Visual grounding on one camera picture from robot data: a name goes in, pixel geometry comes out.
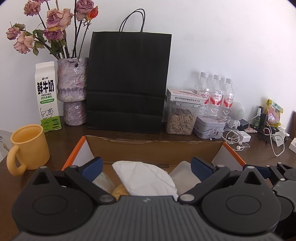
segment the red and white label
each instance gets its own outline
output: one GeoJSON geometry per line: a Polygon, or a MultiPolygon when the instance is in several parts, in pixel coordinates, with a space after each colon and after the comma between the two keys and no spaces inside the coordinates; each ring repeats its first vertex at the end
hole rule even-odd
{"type": "Polygon", "coordinates": [[[210,104],[220,105],[222,102],[223,94],[213,94],[210,98],[210,104]]]}
{"type": "Polygon", "coordinates": [[[204,104],[207,104],[209,102],[209,99],[210,99],[209,92],[197,91],[196,95],[204,99],[204,104]]]}
{"type": "Polygon", "coordinates": [[[221,105],[224,106],[224,107],[231,107],[232,103],[233,103],[233,99],[234,99],[233,96],[226,95],[226,96],[224,96],[221,105]]]}

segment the vase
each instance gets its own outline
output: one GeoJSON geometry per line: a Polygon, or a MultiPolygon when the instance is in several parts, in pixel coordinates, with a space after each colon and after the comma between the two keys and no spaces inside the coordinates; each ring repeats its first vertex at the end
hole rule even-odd
{"type": "Polygon", "coordinates": [[[86,123],[86,75],[88,57],[57,61],[57,98],[64,103],[64,121],[70,126],[86,123]]]}

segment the blue gripper pad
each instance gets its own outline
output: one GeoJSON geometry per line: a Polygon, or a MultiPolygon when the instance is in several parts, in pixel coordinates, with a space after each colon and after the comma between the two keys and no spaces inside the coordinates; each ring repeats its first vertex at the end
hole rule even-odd
{"type": "Polygon", "coordinates": [[[264,179],[270,178],[271,177],[271,172],[268,169],[268,167],[262,167],[262,166],[255,166],[255,165],[244,165],[242,169],[244,170],[248,166],[254,166],[257,168],[257,170],[260,172],[260,174],[263,176],[264,179]]]}
{"type": "Polygon", "coordinates": [[[191,171],[199,180],[204,181],[216,171],[216,168],[203,159],[194,157],[191,160],[191,171]]]}
{"type": "Polygon", "coordinates": [[[100,157],[95,157],[91,161],[79,167],[78,171],[86,179],[93,182],[97,178],[97,176],[100,175],[103,171],[103,159],[100,157]]]}

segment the mug rim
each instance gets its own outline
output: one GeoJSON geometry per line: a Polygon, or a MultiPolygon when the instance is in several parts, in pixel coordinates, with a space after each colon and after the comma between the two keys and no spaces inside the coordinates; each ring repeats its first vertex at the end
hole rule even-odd
{"type": "Polygon", "coordinates": [[[43,126],[42,125],[38,125],[38,124],[32,124],[32,125],[26,125],[26,126],[22,126],[22,127],[20,127],[19,129],[17,129],[16,131],[14,131],[13,133],[12,133],[12,135],[11,135],[11,137],[10,137],[10,141],[11,141],[11,143],[13,143],[13,144],[24,144],[24,143],[28,143],[28,142],[30,142],[30,141],[33,141],[33,140],[35,140],[37,137],[39,137],[41,134],[43,133],[43,126]],[[37,136],[35,136],[34,138],[32,138],[32,139],[30,139],[30,140],[28,140],[28,141],[24,141],[24,142],[15,142],[14,140],[13,140],[13,137],[14,137],[14,135],[17,133],[17,132],[19,132],[20,130],[22,130],[22,129],[24,129],[24,128],[26,128],[26,127],[30,127],[30,126],[35,126],[35,127],[39,127],[40,128],[40,133],[37,135],[37,136]]]}

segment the wooden table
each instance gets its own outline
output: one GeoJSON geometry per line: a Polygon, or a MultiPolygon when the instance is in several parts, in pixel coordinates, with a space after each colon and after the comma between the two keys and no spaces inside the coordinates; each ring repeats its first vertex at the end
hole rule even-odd
{"type": "MultiPolygon", "coordinates": [[[[112,139],[137,139],[137,140],[169,140],[169,141],[200,141],[194,133],[190,136],[169,135],[163,130],[161,134],[140,134],[119,131],[102,131],[88,129],[86,125],[68,126],[63,124],[61,130],[46,132],[45,136],[50,151],[50,159],[46,164],[50,170],[61,170],[73,148],[83,135],[94,135],[108,137],[112,139]]],[[[271,146],[264,141],[258,140],[256,134],[251,134],[249,142],[251,148],[246,148],[238,152],[243,160],[253,165],[275,165],[283,162],[296,167],[296,154],[288,147],[291,143],[289,139],[285,143],[285,152],[280,157],[275,157],[271,146]]],[[[275,152],[280,153],[282,146],[276,147],[275,152]]],[[[20,177],[12,176],[6,167],[6,158],[0,163],[0,240],[8,241],[18,234],[18,229],[11,215],[12,205],[30,179],[34,171],[27,170],[20,177]]]]}

